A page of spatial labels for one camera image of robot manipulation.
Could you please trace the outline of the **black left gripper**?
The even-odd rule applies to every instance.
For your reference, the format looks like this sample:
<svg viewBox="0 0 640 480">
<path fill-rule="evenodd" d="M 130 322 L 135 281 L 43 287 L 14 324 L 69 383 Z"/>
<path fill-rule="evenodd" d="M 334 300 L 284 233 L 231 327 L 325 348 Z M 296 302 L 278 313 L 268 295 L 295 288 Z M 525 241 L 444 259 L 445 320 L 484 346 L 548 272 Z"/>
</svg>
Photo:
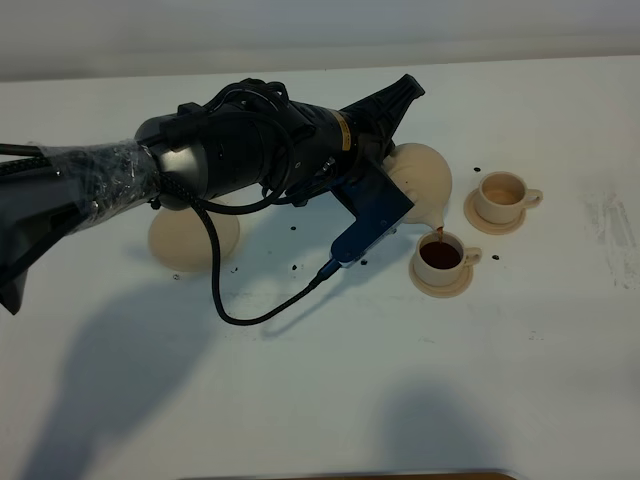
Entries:
<svg viewBox="0 0 640 480">
<path fill-rule="evenodd" d="M 424 88 L 409 74 L 342 110 L 330 109 L 341 132 L 335 156 L 339 175 L 359 175 L 365 165 L 381 167 L 391 152 L 393 135 Z"/>
</svg>

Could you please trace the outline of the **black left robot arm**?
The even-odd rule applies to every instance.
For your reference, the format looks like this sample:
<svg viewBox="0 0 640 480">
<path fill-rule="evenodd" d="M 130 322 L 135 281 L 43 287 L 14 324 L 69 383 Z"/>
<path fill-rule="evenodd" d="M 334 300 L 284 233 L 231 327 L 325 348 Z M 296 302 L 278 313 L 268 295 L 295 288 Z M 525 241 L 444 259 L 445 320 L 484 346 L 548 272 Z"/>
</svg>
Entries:
<svg viewBox="0 0 640 480">
<path fill-rule="evenodd" d="M 63 237 L 141 204 L 193 210 L 212 249 L 219 298 L 221 245 L 212 215 L 304 206 L 333 194 L 354 222 L 332 243 L 319 285 L 360 260 L 413 207 L 384 171 L 395 134 L 423 95 L 411 75 L 332 110 L 290 99 L 280 82 L 246 79 L 205 104 L 145 121 L 135 137 L 92 146 L 1 148 L 1 303 L 20 310 L 29 268 Z"/>
</svg>

